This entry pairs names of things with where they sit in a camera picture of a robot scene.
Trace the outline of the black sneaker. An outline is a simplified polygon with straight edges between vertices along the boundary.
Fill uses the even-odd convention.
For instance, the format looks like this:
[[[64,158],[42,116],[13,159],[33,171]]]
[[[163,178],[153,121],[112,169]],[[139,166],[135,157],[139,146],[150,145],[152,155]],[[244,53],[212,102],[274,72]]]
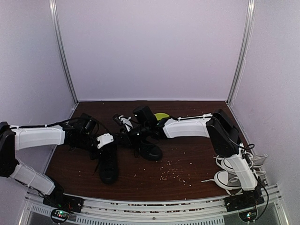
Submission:
[[[162,150],[155,144],[141,140],[134,145],[135,156],[141,156],[148,161],[159,161],[163,157]]]
[[[100,149],[94,172],[96,171],[104,184],[111,185],[117,181],[119,176],[117,145],[109,144]]]

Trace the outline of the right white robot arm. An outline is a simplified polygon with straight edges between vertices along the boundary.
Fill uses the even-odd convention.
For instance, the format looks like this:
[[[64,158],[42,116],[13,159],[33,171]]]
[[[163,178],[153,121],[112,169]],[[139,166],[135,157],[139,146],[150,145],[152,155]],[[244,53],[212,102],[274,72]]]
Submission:
[[[158,161],[162,158],[161,149],[147,141],[154,139],[173,139],[177,137],[205,137],[209,138],[217,159],[222,160],[222,171],[217,173],[214,181],[223,189],[231,190],[227,181],[237,180],[238,188],[243,193],[240,203],[250,207],[258,200],[258,176],[253,168],[253,162],[246,154],[237,128],[230,122],[223,110],[215,113],[194,117],[173,117],[166,113],[153,114],[148,106],[141,106],[133,111],[136,126],[130,117],[114,115],[113,119],[124,127],[121,137],[129,142],[143,158]]]

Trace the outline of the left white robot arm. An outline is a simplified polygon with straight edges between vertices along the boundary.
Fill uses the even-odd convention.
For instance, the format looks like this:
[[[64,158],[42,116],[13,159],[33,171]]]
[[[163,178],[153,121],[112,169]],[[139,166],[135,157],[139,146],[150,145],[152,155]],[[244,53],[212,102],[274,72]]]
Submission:
[[[36,172],[15,157],[15,151],[31,147],[68,145],[83,149],[91,159],[98,159],[99,176],[104,184],[113,184],[119,175],[114,137],[106,132],[98,136],[93,130],[101,124],[93,119],[62,121],[43,126],[10,126],[0,124],[0,175],[13,178],[49,198],[57,208],[67,204],[63,187],[51,178]]]

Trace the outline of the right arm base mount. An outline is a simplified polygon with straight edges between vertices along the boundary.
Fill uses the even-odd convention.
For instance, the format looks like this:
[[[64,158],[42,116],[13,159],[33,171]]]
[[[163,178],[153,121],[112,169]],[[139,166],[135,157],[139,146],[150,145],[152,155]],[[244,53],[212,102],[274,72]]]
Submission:
[[[252,223],[258,219],[257,206],[264,202],[261,192],[257,191],[242,191],[241,194],[231,195],[224,199],[227,212],[238,211],[240,220],[246,223]]]

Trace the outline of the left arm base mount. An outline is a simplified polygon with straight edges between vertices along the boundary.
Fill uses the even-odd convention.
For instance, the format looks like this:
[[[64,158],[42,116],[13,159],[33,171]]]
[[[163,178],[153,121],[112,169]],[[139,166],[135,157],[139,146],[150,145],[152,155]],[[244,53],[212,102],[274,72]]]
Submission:
[[[44,205],[53,207],[50,213],[50,219],[56,224],[65,223],[72,214],[82,211],[84,200],[80,197],[65,194],[58,198],[42,193],[39,195],[43,197]]]

